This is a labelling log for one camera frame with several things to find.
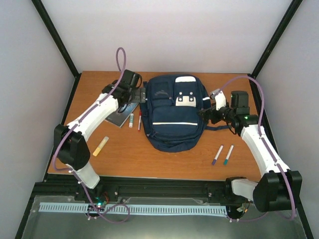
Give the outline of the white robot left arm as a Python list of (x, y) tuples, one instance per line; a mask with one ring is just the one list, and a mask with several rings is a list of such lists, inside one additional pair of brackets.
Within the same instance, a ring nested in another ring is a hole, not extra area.
[(145, 89), (142, 76), (130, 70), (121, 71), (120, 78), (104, 87), (93, 104), (79, 117), (67, 125), (59, 124), (54, 129), (53, 166), (59, 159), (66, 168), (84, 184), (86, 194), (92, 200), (103, 197), (104, 188), (99, 185), (100, 177), (89, 162), (90, 150), (87, 141), (97, 127), (112, 113), (129, 103), (144, 103)]

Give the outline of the dark blue Wuthering Heights book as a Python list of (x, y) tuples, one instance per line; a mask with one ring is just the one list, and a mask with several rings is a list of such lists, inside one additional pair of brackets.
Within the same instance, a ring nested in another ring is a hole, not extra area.
[(133, 113), (135, 108), (139, 105), (139, 103), (129, 103), (120, 107), (117, 111), (111, 113), (109, 116), (105, 118), (105, 121), (117, 126), (122, 127), (127, 119), (130, 117), (130, 114)]

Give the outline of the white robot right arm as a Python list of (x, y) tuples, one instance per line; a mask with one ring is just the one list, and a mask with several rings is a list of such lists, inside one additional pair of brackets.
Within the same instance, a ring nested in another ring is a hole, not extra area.
[(261, 179), (253, 182), (242, 177), (226, 180), (232, 195), (252, 201), (259, 212), (291, 210), (295, 217), (296, 204), (302, 184), (298, 171), (292, 171), (271, 145), (259, 117), (250, 114), (249, 96), (245, 91), (233, 91), (231, 102), (217, 89), (209, 96), (210, 108), (198, 114), (205, 122), (224, 121), (233, 134), (239, 135), (257, 162)]

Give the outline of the navy blue student backpack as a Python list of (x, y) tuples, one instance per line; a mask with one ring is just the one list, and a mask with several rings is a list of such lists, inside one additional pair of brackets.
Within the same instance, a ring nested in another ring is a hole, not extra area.
[(198, 115), (208, 109), (210, 97), (196, 76), (160, 75), (143, 83), (146, 101), (140, 104), (144, 132), (152, 146), (162, 152), (192, 149), (203, 132), (227, 129), (211, 127)]

